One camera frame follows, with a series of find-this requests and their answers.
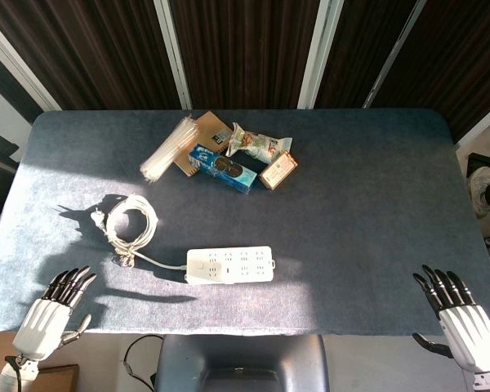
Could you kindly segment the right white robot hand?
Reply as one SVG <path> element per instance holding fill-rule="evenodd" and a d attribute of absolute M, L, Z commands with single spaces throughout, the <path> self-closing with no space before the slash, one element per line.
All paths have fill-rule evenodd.
<path fill-rule="evenodd" d="M 423 349 L 455 360 L 467 372 L 490 373 L 490 318 L 483 307 L 456 273 L 428 265 L 421 268 L 426 276 L 415 273 L 413 278 L 434 311 L 447 343 L 434 343 L 417 332 L 412 338 Z"/>

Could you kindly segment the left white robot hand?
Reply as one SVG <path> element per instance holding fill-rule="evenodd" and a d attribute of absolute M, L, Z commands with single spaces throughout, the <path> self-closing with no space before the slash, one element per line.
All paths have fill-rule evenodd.
<path fill-rule="evenodd" d="M 43 361 L 55 350 L 78 340 L 87 330 L 90 314 L 85 315 L 73 331 L 66 328 L 84 292 L 96 279 L 90 269 L 87 265 L 56 275 L 42 296 L 32 304 L 13 340 L 21 358 Z"/>

